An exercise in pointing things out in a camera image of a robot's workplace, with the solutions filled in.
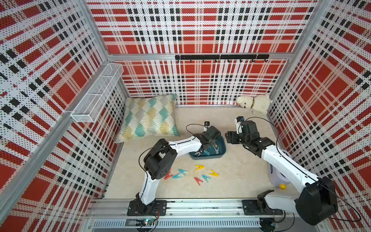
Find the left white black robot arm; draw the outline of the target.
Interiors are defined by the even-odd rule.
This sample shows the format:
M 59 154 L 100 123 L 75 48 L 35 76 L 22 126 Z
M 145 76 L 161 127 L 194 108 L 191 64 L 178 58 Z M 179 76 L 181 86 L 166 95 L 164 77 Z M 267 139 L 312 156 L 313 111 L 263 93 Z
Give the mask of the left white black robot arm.
M 156 191 L 159 182 L 170 171 L 176 158 L 190 152 L 203 152 L 211 146 L 216 145 L 216 140 L 221 136 L 221 132 L 214 126 L 205 127 L 201 133 L 195 133 L 191 137 L 168 142 L 160 139 L 149 149 L 144 157 L 144 165 L 140 167 L 145 172 L 145 179 L 142 189 L 136 195 L 136 199 L 131 201 L 131 210 L 137 215 L 151 214 L 155 205 Z

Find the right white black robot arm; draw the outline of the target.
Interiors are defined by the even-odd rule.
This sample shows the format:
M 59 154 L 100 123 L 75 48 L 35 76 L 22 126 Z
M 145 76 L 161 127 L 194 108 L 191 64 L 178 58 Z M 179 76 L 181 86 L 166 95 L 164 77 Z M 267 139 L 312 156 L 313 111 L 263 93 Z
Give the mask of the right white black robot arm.
M 327 177 L 319 178 L 294 162 L 275 142 L 260 136 L 255 122 L 237 117 L 235 123 L 236 131 L 228 131 L 225 134 L 227 143 L 240 144 L 265 160 L 298 191 L 296 195 L 273 190 L 261 193 L 258 195 L 261 211 L 269 208 L 291 212 L 310 225 L 317 225 L 337 213 L 338 204 L 333 181 Z

